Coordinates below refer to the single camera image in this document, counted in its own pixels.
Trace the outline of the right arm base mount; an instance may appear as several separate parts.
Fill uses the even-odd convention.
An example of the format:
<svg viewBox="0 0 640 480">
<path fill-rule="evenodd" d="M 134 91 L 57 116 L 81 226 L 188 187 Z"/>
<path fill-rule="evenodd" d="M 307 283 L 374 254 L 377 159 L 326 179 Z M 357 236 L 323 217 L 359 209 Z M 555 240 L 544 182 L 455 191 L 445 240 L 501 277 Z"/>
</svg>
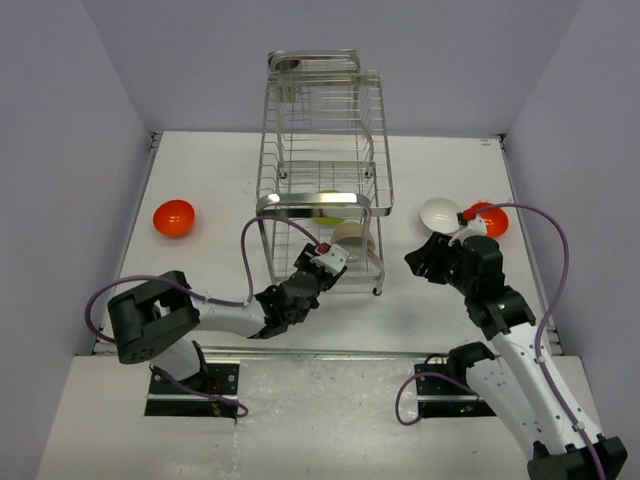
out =
<svg viewBox="0 0 640 480">
<path fill-rule="evenodd" d="M 414 365 L 419 397 L 420 419 L 495 417 L 491 407 L 479 396 L 471 394 L 466 381 L 467 371 L 482 360 L 496 356 L 481 342 L 474 342 L 449 351 L 447 355 L 433 353 Z"/>
</svg>

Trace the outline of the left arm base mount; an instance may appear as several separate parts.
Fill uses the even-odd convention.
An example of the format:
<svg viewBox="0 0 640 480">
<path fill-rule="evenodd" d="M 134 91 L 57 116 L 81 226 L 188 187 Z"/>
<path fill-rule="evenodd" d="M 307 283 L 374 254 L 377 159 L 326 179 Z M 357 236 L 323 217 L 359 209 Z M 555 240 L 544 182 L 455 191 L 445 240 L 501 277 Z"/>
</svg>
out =
<svg viewBox="0 0 640 480">
<path fill-rule="evenodd" d="M 237 421 L 248 415 L 248 408 L 237 396 L 239 363 L 211 363 L 202 353 L 198 354 L 198 360 L 200 370 L 185 380 L 169 378 L 163 370 L 150 366 L 145 416 Z"/>
</svg>

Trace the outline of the orange plastic bowl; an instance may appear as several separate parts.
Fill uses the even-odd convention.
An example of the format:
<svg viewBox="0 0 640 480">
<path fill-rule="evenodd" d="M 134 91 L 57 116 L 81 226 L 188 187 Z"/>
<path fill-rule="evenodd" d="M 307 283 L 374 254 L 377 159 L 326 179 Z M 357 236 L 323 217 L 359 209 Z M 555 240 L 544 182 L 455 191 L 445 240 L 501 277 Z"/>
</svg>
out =
<svg viewBox="0 0 640 480">
<path fill-rule="evenodd" d="M 179 238 L 192 231 L 195 220 L 196 210 L 191 203 L 183 199 L 172 199 L 155 210 L 152 224 L 159 234 Z"/>
<path fill-rule="evenodd" d="M 493 206 L 493 203 L 477 202 L 470 209 L 473 211 L 483 210 L 480 216 L 486 225 L 487 236 L 496 239 L 508 231 L 510 222 L 508 215 L 502 208 L 488 209 L 490 206 Z"/>
</svg>

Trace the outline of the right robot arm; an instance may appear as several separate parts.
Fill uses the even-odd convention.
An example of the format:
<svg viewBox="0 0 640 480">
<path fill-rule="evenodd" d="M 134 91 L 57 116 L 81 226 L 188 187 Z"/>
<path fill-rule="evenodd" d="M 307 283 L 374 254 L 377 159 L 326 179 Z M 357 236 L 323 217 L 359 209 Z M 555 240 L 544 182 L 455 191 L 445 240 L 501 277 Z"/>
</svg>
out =
<svg viewBox="0 0 640 480">
<path fill-rule="evenodd" d="M 441 380 L 480 397 L 526 456 L 532 479 L 615 479 L 628 453 L 586 414 L 543 346 L 525 298 L 508 286 L 498 243 L 434 233 L 404 257 L 412 274 L 449 285 L 485 339 L 449 351 Z"/>
</svg>

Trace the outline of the white ribbed bowl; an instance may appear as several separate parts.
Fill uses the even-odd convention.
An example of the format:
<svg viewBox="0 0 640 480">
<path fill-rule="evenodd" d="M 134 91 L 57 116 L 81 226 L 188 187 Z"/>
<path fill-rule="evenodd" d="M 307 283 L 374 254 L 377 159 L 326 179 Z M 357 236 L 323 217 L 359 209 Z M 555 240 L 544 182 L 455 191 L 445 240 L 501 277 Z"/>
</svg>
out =
<svg viewBox="0 0 640 480">
<path fill-rule="evenodd" d="M 460 228 L 460 211 L 461 208 L 454 201 L 444 197 L 433 197 L 420 207 L 419 217 L 430 231 L 451 234 Z"/>
</svg>

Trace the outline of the beige ceramic bowl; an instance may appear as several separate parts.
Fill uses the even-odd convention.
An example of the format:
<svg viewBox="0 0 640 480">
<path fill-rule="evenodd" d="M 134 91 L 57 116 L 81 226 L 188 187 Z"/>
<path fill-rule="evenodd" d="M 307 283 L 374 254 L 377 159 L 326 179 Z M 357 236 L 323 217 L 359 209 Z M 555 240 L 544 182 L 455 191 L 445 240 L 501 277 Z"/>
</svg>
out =
<svg viewBox="0 0 640 480">
<path fill-rule="evenodd" d="M 330 243 L 339 245 L 355 258 L 365 258 L 368 253 L 376 250 L 371 232 L 363 224 L 353 221 L 338 225 L 331 235 Z"/>
</svg>

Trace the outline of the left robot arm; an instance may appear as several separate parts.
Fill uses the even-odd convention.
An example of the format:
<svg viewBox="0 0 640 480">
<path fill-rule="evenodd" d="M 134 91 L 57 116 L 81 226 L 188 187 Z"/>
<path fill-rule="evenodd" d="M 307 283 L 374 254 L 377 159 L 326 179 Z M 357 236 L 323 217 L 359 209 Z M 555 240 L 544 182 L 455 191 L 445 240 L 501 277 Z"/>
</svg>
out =
<svg viewBox="0 0 640 480">
<path fill-rule="evenodd" d="M 202 330 L 259 340 L 281 335 L 319 307 L 320 295 L 346 273 L 348 256 L 338 245 L 308 244 L 288 279 L 227 305 L 191 291 L 182 271 L 150 278 L 108 302 L 118 359 L 124 365 L 148 362 L 183 391 L 198 392 L 208 369 L 187 334 Z"/>
</svg>

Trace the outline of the green ribbed bowl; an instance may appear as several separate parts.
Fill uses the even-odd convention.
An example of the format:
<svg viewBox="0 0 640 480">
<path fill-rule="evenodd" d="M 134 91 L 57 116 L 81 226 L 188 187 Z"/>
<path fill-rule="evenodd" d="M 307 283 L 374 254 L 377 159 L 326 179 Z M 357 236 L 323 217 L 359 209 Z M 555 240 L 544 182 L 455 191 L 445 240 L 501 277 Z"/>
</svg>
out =
<svg viewBox="0 0 640 480">
<path fill-rule="evenodd" d="M 336 227 L 345 222 L 345 219 L 340 216 L 335 216 L 334 205 L 323 206 L 321 203 L 314 205 L 317 212 L 312 216 L 312 221 L 320 227 Z"/>
</svg>

